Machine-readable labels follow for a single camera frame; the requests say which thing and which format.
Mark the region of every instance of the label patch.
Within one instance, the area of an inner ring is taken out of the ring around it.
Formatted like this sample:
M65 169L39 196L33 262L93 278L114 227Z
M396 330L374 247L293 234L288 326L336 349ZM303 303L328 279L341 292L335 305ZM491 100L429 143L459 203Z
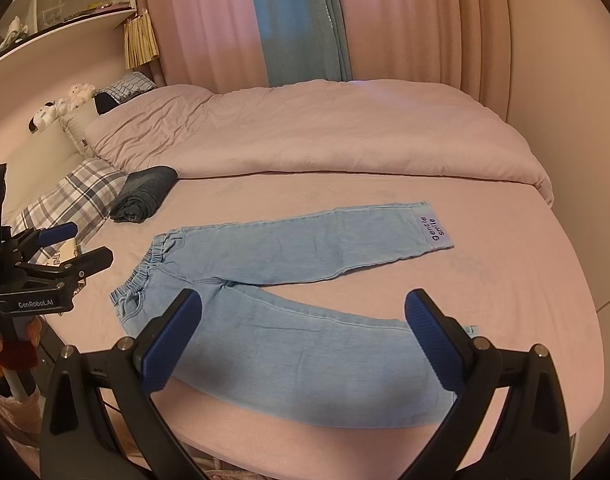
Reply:
M462 325L462 327L470 338L478 337L478 325Z
M436 218L432 208L428 206L415 207L412 208L412 212L414 213L414 217L422 229L422 234L429 245L432 247L451 246L451 238L442 225L440 225L440 222Z

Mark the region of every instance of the pink bedsheet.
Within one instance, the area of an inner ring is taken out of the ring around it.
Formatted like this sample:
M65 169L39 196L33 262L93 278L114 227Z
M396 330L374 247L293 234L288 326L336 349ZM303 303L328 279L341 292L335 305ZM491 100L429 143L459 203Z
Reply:
M403 317L403 300L422 287L448 316L478 325L499 348L551 351L576 432L602 397L603 360L594 304L574 250L535 187L463 178L379 174L253 174L180 181L143 224L105 223L89 247L114 251L75 309L49 322L81 351L124 335L109 301L154 235L182 225L278 219L339 206L429 201L454 248L354 272L329 282L272 287L296 301L380 318ZM466 462L492 433L497 394ZM185 442L279 479L395 479L435 426L345 430L308 426L226 404L172 380L154 400Z

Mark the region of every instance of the jeans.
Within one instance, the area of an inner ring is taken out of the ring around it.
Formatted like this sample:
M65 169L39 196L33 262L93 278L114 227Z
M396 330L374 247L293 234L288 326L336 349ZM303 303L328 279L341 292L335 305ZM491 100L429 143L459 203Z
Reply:
M196 290L202 320L174 376L213 397L323 426L418 426L442 420L454 397L406 323L286 300L259 285L331 280L451 246L425 202L180 228L154 238L111 298L136 336L182 288Z
M178 180L176 170L155 166L127 176L109 216L116 222L141 223L153 216Z

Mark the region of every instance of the wall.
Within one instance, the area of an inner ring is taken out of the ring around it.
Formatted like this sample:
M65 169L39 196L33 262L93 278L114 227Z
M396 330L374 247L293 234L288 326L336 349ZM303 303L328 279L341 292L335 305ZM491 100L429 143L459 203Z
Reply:
M68 41L40 62L14 67L0 79L0 162L31 133L38 108L67 94L75 83L102 88L126 72L122 27Z
M509 0L508 123L549 173L553 211L597 308L610 300L610 15L600 0ZM610 430L610 305L598 314L605 395L582 428L578 470Z

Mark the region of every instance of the white plush toy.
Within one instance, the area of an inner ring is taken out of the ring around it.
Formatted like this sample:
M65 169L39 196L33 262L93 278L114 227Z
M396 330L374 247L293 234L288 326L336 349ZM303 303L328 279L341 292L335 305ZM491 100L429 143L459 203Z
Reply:
M96 93L96 87L89 83L73 85L69 89L69 98L76 106L85 104L91 100Z
M56 99L54 103L47 103L34 115L29 124L32 132L43 131L57 118L69 114L79 106L94 98L96 87L89 83L73 85L66 97Z
M54 105L59 117L67 115L76 109L76 103L69 96L56 99Z
M56 111L56 107L52 103L47 103L43 107L40 107L34 114L34 118L32 121L34 122L34 126L36 129L41 132L51 123L53 123L58 118L58 112Z

